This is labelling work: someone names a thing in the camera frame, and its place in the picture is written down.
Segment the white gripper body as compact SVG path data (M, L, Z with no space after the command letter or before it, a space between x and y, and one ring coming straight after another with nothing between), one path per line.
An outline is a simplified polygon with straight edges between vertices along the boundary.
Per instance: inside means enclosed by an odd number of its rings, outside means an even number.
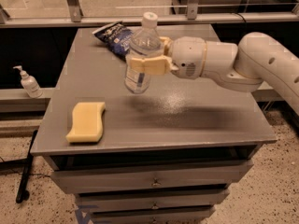
M183 36L170 47L170 57L176 67L172 74L179 78L197 79L203 68L206 41L200 37Z

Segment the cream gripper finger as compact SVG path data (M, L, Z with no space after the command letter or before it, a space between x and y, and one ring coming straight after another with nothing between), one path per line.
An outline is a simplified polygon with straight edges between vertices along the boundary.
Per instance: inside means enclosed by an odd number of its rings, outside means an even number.
M178 70L178 67L173 64L172 59L164 55L150 58L137 58L127 55L126 62L136 72L152 76L165 75L171 71Z
M161 41L160 53L168 56L172 44L172 39L168 36L160 36L160 41Z

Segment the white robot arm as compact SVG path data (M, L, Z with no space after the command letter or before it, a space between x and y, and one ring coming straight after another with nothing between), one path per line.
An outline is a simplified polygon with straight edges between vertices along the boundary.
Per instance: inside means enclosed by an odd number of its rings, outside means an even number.
M271 36L253 32L238 44L190 36L162 41L162 54L129 54L128 66L148 75L210 78L233 91L253 92L266 82L299 114L299 59Z

